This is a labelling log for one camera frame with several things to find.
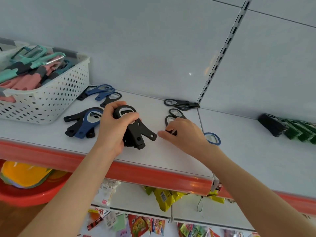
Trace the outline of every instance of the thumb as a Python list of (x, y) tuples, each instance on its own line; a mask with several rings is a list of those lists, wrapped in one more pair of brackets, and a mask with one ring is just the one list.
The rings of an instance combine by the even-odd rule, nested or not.
[(167, 131), (158, 131), (158, 135), (162, 138), (162, 139), (165, 139), (171, 143), (175, 143), (177, 137), (170, 134), (169, 132)]
[(139, 118), (139, 114), (137, 112), (129, 112), (125, 115), (123, 115), (119, 121), (122, 123), (125, 127), (128, 126), (128, 124), (134, 122)]

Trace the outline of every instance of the white plastic basket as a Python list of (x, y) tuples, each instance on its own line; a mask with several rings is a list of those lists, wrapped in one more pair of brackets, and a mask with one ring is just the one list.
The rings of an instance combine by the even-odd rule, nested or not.
[[(0, 70), (19, 49), (0, 53)], [(40, 125), (55, 121), (89, 85), (90, 58), (78, 53), (75, 56), (77, 59), (71, 60), (78, 64), (40, 88), (20, 91), (0, 87), (0, 96), (12, 95), (16, 100), (15, 103), (0, 100), (0, 119)]]

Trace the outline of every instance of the barcode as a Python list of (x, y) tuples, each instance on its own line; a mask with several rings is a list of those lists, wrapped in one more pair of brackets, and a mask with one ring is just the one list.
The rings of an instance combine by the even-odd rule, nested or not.
[(165, 196), (165, 194), (164, 194), (163, 191), (161, 191), (160, 197), (161, 197), (161, 199), (162, 199), (163, 202), (165, 202), (165, 201), (167, 200), (167, 197)]

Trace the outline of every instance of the red plastic tub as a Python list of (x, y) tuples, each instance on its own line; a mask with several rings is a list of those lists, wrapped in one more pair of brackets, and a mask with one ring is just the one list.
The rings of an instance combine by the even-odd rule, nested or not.
[[(0, 167), (4, 162), (5, 160), (0, 159)], [(20, 189), (5, 184), (0, 179), (0, 200), (20, 207), (48, 203), (63, 187), (70, 175), (69, 172), (56, 171), (41, 185), (31, 189)]]

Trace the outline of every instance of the forearm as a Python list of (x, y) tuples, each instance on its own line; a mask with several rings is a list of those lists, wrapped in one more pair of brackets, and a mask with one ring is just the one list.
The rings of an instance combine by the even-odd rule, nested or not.
[(231, 161), (219, 147), (209, 145), (198, 159), (220, 179), (260, 236), (316, 236), (314, 226), (302, 214)]
[(20, 237), (39, 237), (43, 233), (47, 237), (76, 236), (113, 162), (113, 158), (107, 158), (106, 155), (109, 152), (93, 147), (63, 188), (23, 230)]

